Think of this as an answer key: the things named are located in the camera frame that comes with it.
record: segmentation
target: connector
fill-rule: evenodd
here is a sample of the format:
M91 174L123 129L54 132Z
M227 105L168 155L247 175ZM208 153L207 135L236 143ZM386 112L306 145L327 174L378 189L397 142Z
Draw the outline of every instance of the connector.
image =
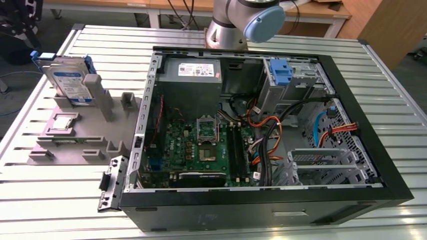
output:
M334 119L338 115L339 111L337 109L337 106L331 106L327 110L326 110L326 115L330 119Z

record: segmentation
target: ram slot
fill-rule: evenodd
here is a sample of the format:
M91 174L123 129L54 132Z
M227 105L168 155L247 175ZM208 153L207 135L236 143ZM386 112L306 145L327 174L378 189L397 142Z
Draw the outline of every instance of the ram slot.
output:
M248 176L243 146L244 145L240 128L236 126L230 126L227 129L227 148L230 176L232 179L246 178Z

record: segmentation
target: black cable on floor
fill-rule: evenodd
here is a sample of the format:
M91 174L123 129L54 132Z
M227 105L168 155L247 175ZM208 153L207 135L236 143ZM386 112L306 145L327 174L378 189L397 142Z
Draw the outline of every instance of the black cable on floor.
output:
M293 24L291 30L285 35L290 35L295 31L295 29L298 28L299 23L301 23L301 8L299 8L299 5L295 3L295 0L291 0L291 2L294 3L294 5L297 7L297 18L295 18L295 22Z
M191 10L190 10L190 8L188 8L188 5L187 5L186 0L182 0L182 1L184 2L184 5L186 5L186 8L187 8L187 11L188 11L188 13L190 13L188 24L187 24L187 26L186 26L186 27L188 27L188 26L190 26L190 24L194 22L195 27L198 28L198 30L200 30L200 28L199 28L199 24L198 24L196 19L195 19L195 16L194 16L195 0L191 0Z
M178 13L176 10L175 10L175 7L174 7L174 5L172 5L172 3L171 3L171 0L167 0L167 2L168 2L171 8L172 8L172 10L174 10L174 13L175 13L175 15L176 15L176 17L178 17L178 19L179 19L179 21L180 21L180 24L184 26L184 21L183 21L180 15L179 15L179 13Z

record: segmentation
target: sticker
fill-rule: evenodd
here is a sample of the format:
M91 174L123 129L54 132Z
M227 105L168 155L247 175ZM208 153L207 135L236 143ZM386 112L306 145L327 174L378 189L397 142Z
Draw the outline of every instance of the sticker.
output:
M92 95L90 89L83 85L84 77L79 72L54 72L59 88L74 105L90 105Z
M214 77L214 64L182 63L178 66L178 76Z
M256 179L256 180L260 180L262 179L262 174L258 171L255 171L252 178Z
M140 4L140 3L128 3L127 5L132 7L147 7L146 4Z
M262 112L262 110L260 110L256 106L254 106L252 110L254 110L258 114L260 114L260 112Z
M334 18L338 18L338 19L349 19L349 16L346 16L346 15L334 15Z

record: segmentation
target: green motherboard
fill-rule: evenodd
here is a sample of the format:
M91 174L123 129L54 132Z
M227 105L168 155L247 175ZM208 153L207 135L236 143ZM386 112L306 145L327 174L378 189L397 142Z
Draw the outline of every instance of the green motherboard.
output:
M216 143L198 143L196 123L175 122L168 124L166 130L164 156L163 159L150 159L154 167L150 173L151 187L168 188L170 173L172 172L220 172L227 175L226 187L250 187L255 183L247 177L244 179L231 178L231 166L228 155L227 131L228 126L216 126L203 122L199 126L199 135L215 135ZM251 127L240 127L243 138L242 148L248 147L248 139L254 137ZM250 163L246 161L246 169L250 172Z

